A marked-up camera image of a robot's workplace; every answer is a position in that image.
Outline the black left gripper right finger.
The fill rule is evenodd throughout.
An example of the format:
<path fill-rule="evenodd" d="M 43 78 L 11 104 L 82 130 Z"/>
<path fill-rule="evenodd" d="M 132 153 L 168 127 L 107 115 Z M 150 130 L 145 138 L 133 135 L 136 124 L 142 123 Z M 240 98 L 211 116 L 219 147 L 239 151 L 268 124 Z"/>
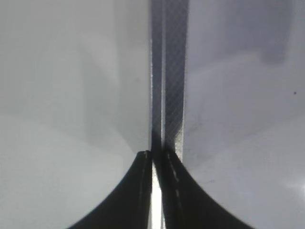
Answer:
<path fill-rule="evenodd" d="M 176 153 L 152 134 L 152 155 L 156 166 L 165 224 L 168 229 L 248 229 L 213 200 L 193 179 Z"/>

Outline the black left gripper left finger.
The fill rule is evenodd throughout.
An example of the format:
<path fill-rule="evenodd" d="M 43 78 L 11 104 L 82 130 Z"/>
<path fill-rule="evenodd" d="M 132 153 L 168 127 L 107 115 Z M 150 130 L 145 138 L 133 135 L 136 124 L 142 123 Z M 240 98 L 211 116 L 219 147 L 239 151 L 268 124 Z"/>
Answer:
<path fill-rule="evenodd" d="M 116 188 L 71 229 L 146 229 L 152 192 L 152 154 L 137 153 Z"/>

